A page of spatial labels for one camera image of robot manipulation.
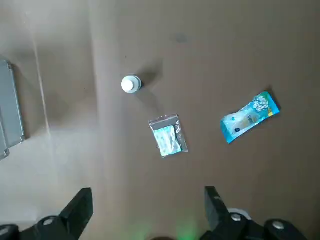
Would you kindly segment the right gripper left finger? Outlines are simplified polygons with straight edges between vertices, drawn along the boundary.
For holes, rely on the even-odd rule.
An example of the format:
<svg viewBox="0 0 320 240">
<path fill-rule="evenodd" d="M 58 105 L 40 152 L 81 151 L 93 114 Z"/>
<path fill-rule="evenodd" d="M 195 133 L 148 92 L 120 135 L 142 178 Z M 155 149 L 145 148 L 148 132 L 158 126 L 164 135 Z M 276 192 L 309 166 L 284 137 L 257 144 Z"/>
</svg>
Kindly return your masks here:
<svg viewBox="0 0 320 240">
<path fill-rule="evenodd" d="M 78 240 L 94 214 L 90 187 L 82 188 L 58 215 L 42 218 L 20 230 L 16 224 L 0 226 L 2 240 Z"/>
</svg>

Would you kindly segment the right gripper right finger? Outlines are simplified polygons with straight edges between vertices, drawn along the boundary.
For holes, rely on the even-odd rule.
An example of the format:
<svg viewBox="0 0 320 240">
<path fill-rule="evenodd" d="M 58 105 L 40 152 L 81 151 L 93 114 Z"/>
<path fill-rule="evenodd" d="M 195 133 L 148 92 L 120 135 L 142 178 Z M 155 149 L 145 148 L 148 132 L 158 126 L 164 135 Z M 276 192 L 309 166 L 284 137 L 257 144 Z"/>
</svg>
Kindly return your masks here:
<svg viewBox="0 0 320 240">
<path fill-rule="evenodd" d="M 210 230 L 201 240 L 305 240 L 304 234 L 292 223 L 269 219 L 263 225 L 245 214 L 229 211 L 213 186 L 204 188 L 204 205 Z"/>
</svg>

